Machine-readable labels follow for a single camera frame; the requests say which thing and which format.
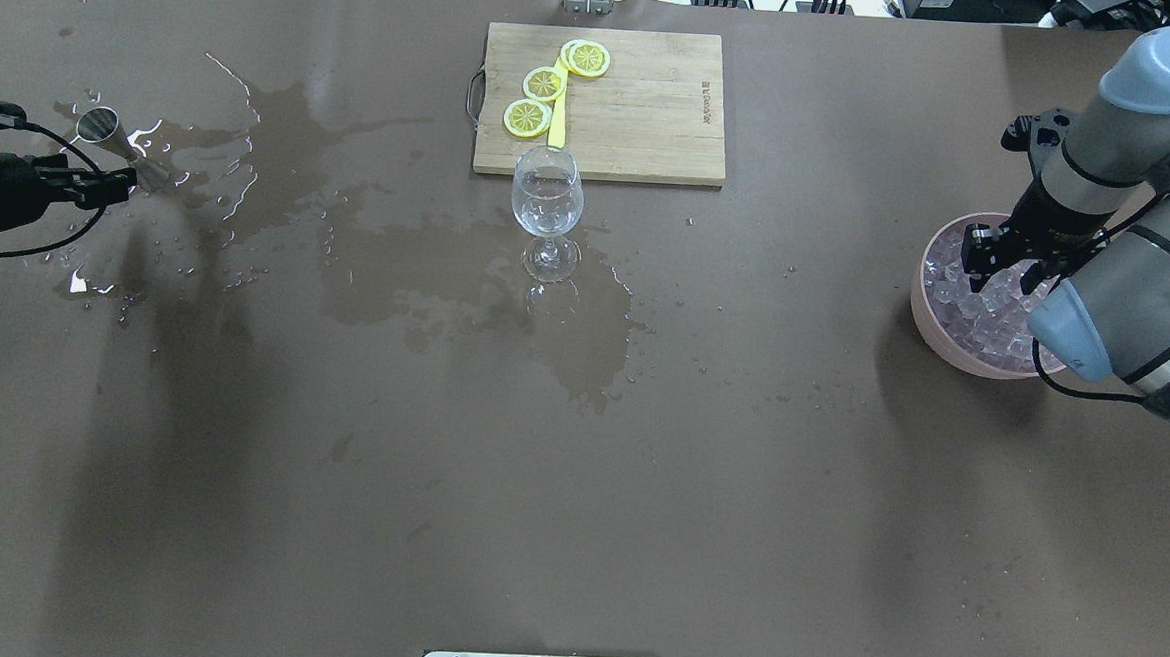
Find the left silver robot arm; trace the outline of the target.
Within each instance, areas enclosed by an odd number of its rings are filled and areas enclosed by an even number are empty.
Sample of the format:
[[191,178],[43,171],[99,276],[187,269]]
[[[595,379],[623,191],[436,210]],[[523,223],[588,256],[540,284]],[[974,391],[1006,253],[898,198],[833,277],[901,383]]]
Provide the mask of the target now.
[[[37,222],[50,205],[75,205],[84,210],[104,213],[111,205],[124,203],[131,188],[138,186],[136,170],[77,170],[64,154],[0,155],[0,233]],[[76,241],[40,245],[21,253],[0,253],[0,258],[53,250]]]

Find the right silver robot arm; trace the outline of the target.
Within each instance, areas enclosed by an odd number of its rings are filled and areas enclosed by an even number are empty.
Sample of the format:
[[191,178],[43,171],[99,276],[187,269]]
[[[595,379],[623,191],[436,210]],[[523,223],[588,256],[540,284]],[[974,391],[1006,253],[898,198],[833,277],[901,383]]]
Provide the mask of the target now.
[[1023,291],[1051,284],[1028,314],[1032,357],[1119,378],[1121,402],[1170,420],[1170,26],[1127,47],[1082,111],[1023,115],[1002,146],[1032,177],[1002,222],[966,226],[969,285],[1026,263]]

